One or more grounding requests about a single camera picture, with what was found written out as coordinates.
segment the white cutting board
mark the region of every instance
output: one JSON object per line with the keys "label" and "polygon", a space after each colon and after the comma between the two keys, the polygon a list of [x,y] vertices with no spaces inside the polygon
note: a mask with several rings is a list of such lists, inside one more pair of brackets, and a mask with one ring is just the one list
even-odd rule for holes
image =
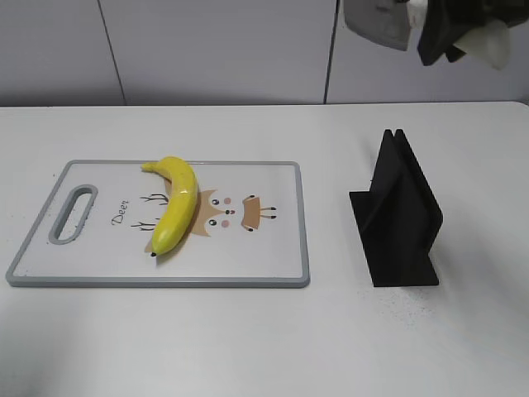
{"label": "white cutting board", "polygon": [[[7,273],[10,284],[296,288],[308,283],[296,163],[190,162],[201,192],[196,220],[183,244],[152,258],[145,248],[167,193],[163,178],[141,172],[141,162],[70,162]],[[73,241],[54,244],[50,230],[70,192],[84,184],[98,190],[88,218]],[[244,199],[252,204],[245,206]]]}

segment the yellow banana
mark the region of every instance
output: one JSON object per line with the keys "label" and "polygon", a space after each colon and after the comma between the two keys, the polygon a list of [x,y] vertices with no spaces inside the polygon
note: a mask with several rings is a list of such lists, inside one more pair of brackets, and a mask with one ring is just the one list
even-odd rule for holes
{"label": "yellow banana", "polygon": [[141,169],[155,172],[171,181],[172,190],[167,210],[155,227],[151,256],[171,251],[188,229],[197,206],[198,184],[193,168],[178,157],[165,157],[144,163]]}

